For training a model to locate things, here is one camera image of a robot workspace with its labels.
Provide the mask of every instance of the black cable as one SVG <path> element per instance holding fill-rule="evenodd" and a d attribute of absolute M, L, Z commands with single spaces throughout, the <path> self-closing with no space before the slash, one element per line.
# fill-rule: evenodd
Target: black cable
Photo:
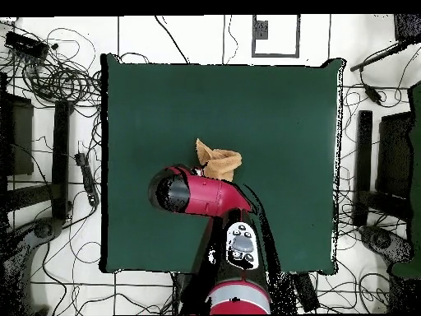
<path fill-rule="evenodd" d="M 229 61 L 235 57 L 235 55 L 237 54 L 237 50 L 238 50 L 238 41 L 237 41 L 237 39 L 235 39 L 235 38 L 233 37 L 233 35 L 231 34 L 231 21 L 232 21 L 232 20 L 233 20 L 233 15 L 231 15 L 231 17 L 229 18 L 229 24 L 228 24 L 228 34 L 229 34 L 229 36 L 231 36 L 231 38 L 233 38 L 233 40 L 235 41 L 235 44 L 237 45 L 237 47 L 235 48 L 235 52 L 234 52 L 233 56 L 232 56 L 232 57 L 230 57 L 230 58 L 228 59 L 227 64 L 229 64 Z"/>
<path fill-rule="evenodd" d="M 147 57 L 147 56 L 145 56 L 144 54 L 141 54 L 141 53 L 135 53 L 135 52 L 127 52 L 127 53 L 125 53 L 125 54 L 122 54 L 122 55 L 120 56 L 120 59 L 122 59 L 122 60 L 123 60 L 123 57 L 124 57 L 124 56 L 126 56 L 127 54 L 132 54 L 132 55 L 134 55 L 134 56 L 141 56 L 143 59 L 145 59 L 145 63 L 150 63 L 150 61 L 149 61 L 149 59 L 148 59 L 148 57 Z"/>
<path fill-rule="evenodd" d="M 373 54 L 370 54 L 367 58 L 365 58 L 364 59 L 364 61 L 363 61 L 363 63 L 365 63 L 368 59 L 370 59 L 371 57 L 373 57 L 373 56 L 376 56 L 376 55 L 378 55 L 378 54 L 380 54 L 380 53 L 382 53 L 382 52 L 384 52 L 384 51 L 387 51 L 388 49 L 391 49 L 391 48 L 393 48 L 393 47 L 396 47 L 398 44 L 393 44 L 393 45 L 391 45 L 391 46 L 389 46 L 389 47 L 387 47 L 387 48 L 385 48 L 385 49 L 381 49 L 381 50 L 379 50 L 379 51 L 377 51 L 377 52 L 375 52 L 375 53 L 373 53 Z M 401 75 L 401 77 L 400 77 L 400 81 L 399 81 L 399 84 L 398 84 L 398 86 L 396 87 L 396 90 L 395 90 L 395 100 L 396 100 L 396 103 L 395 104 L 393 104 L 393 105 L 384 105 L 383 103 L 385 103 L 386 102 L 386 94 L 385 94 L 385 99 L 384 100 L 374 100 L 378 105 L 380 105 L 381 107 L 383 107 L 383 108 L 393 108 L 393 107 L 396 107 L 399 103 L 401 103 L 401 102 L 404 102 L 404 103 L 408 103 L 408 102 L 405 102 L 405 101 L 402 101 L 402 92 L 400 91 L 400 84 L 402 83 L 402 81 L 403 81 L 403 79 L 404 79 L 404 75 L 405 75 L 405 72 L 406 72 L 406 69 L 408 68 L 408 66 L 409 66 L 409 64 L 414 60 L 414 58 L 416 58 L 417 56 L 418 56 L 418 52 L 421 50 L 421 46 L 417 49 L 417 51 L 414 53 L 414 55 L 411 57 L 411 59 L 408 61 L 408 63 L 406 63 L 406 65 L 405 65 L 405 68 L 404 68 L 404 71 L 402 72 L 402 75 Z M 364 81 L 364 79 L 363 79 L 363 68 L 360 68 L 359 69 L 359 78 L 360 78 L 360 80 L 361 80 L 361 83 L 363 84 L 363 86 L 364 86 L 364 88 L 366 89 L 366 92 L 368 91 L 375 91 L 376 92 L 376 89 L 374 88 L 374 87 L 372 87 L 372 86 L 370 86 L 369 84 L 367 84 L 365 81 Z"/>
<path fill-rule="evenodd" d="M 177 50 L 180 52 L 180 54 L 183 56 L 184 61 L 189 64 L 190 62 L 188 62 L 186 56 L 184 56 L 184 53 L 181 51 L 181 49 L 178 47 L 177 43 L 175 42 L 173 36 L 171 35 L 171 33 L 168 31 L 168 29 L 160 22 L 160 20 L 158 19 L 157 16 L 154 16 L 156 21 L 158 22 L 158 24 L 167 32 L 167 34 L 169 35 L 170 39 L 173 41 L 175 47 L 177 48 Z"/>

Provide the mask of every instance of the green mat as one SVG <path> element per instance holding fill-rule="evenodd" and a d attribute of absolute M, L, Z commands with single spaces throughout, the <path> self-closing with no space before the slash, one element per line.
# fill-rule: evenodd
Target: green mat
<path fill-rule="evenodd" d="M 408 224 L 407 235 L 414 246 L 414 258 L 409 263 L 393 265 L 391 270 L 398 277 L 421 278 L 421 82 L 409 89 L 408 96 L 414 117 L 414 126 L 409 133 L 414 157 L 409 199 L 414 216 Z"/>
<path fill-rule="evenodd" d="M 334 272 L 343 60 L 314 68 L 200 66 L 123 64 L 109 54 L 101 64 L 103 271 L 191 271 L 207 218 L 159 211 L 147 189 L 165 166 L 199 165 L 200 138 L 242 155 L 234 182 L 261 199 L 282 268 Z"/>

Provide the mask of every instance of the black metal stand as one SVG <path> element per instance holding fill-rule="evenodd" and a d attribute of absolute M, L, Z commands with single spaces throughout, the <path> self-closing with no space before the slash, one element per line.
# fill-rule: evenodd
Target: black metal stand
<path fill-rule="evenodd" d="M 60 235 L 71 203 L 67 197 L 69 117 L 68 101 L 58 101 L 54 114 L 52 184 L 7 190 L 12 109 L 8 105 L 7 75 L 0 73 L 0 314 L 32 315 L 30 266 L 33 252 Z M 7 213 L 51 200 L 53 217 L 8 231 Z"/>
<path fill-rule="evenodd" d="M 360 110 L 357 119 L 352 224 L 366 225 L 370 207 L 402 221 L 410 221 L 413 213 L 408 199 L 370 191 L 371 158 L 372 111 Z"/>
<path fill-rule="evenodd" d="M 392 54 L 399 53 L 400 51 L 403 51 L 404 49 L 406 49 L 411 44 L 417 44 L 417 42 L 415 40 L 411 40 L 411 41 L 405 41 L 405 42 L 402 42 L 402 43 L 398 43 L 397 46 L 391 47 L 390 49 L 388 49 L 384 53 L 380 53 L 373 58 L 369 58 L 369 59 L 365 60 L 364 62 L 353 66 L 351 68 L 351 72 L 355 72 L 356 70 L 359 70 L 359 69 L 363 70 L 364 67 L 366 67 L 367 65 L 378 62 L 381 59 L 384 59 L 386 57 L 391 56 Z"/>

